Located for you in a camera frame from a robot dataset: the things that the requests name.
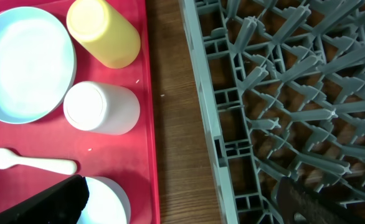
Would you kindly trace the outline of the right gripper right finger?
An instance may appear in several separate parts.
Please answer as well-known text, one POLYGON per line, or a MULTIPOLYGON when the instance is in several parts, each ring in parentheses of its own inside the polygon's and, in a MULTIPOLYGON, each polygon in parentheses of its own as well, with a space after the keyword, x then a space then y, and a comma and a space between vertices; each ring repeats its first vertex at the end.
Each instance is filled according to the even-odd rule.
POLYGON ((365 219, 327 200, 289 177, 282 177, 277 205, 285 223, 362 224, 365 219))

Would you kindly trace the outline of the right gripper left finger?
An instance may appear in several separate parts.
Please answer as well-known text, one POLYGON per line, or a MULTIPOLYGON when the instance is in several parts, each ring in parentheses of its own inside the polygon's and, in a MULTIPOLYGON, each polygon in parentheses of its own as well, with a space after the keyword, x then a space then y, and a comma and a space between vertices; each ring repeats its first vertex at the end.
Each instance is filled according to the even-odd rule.
POLYGON ((0 224, 76 224, 89 199, 86 178, 73 175, 0 213, 0 224))

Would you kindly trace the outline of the light blue bowl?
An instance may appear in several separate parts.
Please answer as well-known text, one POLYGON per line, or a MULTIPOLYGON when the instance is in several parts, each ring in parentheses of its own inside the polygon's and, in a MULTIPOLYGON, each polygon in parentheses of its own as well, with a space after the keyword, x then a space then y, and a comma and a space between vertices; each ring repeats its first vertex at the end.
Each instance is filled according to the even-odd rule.
POLYGON ((86 177, 89 198, 77 224, 129 224, 131 206, 125 191, 106 177, 86 177))

